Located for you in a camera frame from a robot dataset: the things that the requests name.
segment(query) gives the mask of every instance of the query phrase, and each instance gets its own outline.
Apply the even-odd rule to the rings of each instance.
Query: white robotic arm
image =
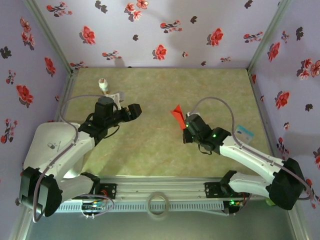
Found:
[[[72,123],[77,129],[77,139],[75,129],[68,123],[41,124],[35,132],[23,165],[19,202],[34,208],[34,192],[38,181],[40,186],[36,210],[46,217],[52,215],[60,203],[68,199],[82,194],[100,193],[98,177],[84,172],[81,175],[73,174],[73,178],[67,179],[66,174],[75,165],[81,164],[84,155],[106,137],[109,128],[119,127],[121,122],[135,120],[141,113],[139,104],[121,107],[120,94],[117,93],[100,97],[94,112],[89,114],[84,123]]]
[[[304,180],[299,164],[292,158],[283,161],[256,150],[240,141],[230,132],[217,127],[211,129],[198,114],[185,119],[184,143],[197,143],[209,155],[212,152],[234,159],[256,172],[259,176],[229,171],[220,181],[226,195],[250,193],[270,198],[279,207],[291,210],[305,186],[284,169]]]

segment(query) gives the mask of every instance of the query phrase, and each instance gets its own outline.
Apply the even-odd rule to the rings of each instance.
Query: lavender wall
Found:
[[[313,188],[312,199],[301,204],[315,240],[320,236],[319,12],[318,0],[292,1],[252,70],[276,153],[297,160]]]
[[[67,71],[21,0],[1,3],[0,22],[0,239],[6,240],[19,211],[22,164],[36,128],[55,116]]]
[[[280,0],[35,0],[72,68],[246,68]]]

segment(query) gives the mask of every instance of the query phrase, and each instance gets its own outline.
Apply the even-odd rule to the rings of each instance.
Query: green tabletop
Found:
[[[229,170],[253,172],[233,159],[205,155],[194,144],[183,144],[182,131],[170,111],[177,105],[184,114],[200,99],[215,96],[233,110],[236,125],[252,133],[254,148],[269,153],[252,87],[245,69],[154,69],[82,68],[72,97],[101,94],[100,78],[107,79],[110,93],[124,92],[127,106],[141,105],[142,114],[134,121],[121,123],[119,131],[102,140],[84,157],[83,171],[98,176],[179,176],[223,177]],[[94,111],[98,98],[71,101],[66,119],[82,123]],[[211,128],[231,131],[231,116],[220,102],[208,100],[198,108]]]

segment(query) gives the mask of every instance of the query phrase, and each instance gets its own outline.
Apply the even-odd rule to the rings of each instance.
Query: black bracket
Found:
[[[106,194],[111,199],[116,199],[117,184],[115,183],[100,183],[98,193],[100,195]]]
[[[227,193],[223,192],[221,188],[220,182],[205,182],[204,183],[204,192],[207,199],[217,199],[217,198],[243,198],[249,197],[249,193],[243,193],[242,192],[233,192],[233,193]]]

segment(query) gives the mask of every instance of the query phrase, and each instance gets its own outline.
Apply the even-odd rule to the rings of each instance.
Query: ring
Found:
[[[162,213],[159,213],[159,214],[151,211],[151,201],[152,201],[152,199],[157,198],[157,197],[163,199],[165,202],[165,209]],[[161,218],[165,217],[169,212],[169,207],[170,207],[169,199],[167,198],[167,196],[163,192],[160,192],[160,191],[153,192],[152,194],[150,194],[150,196],[146,200],[146,212],[150,216],[152,216],[153,218],[156,218],[156,219],[161,219]]]

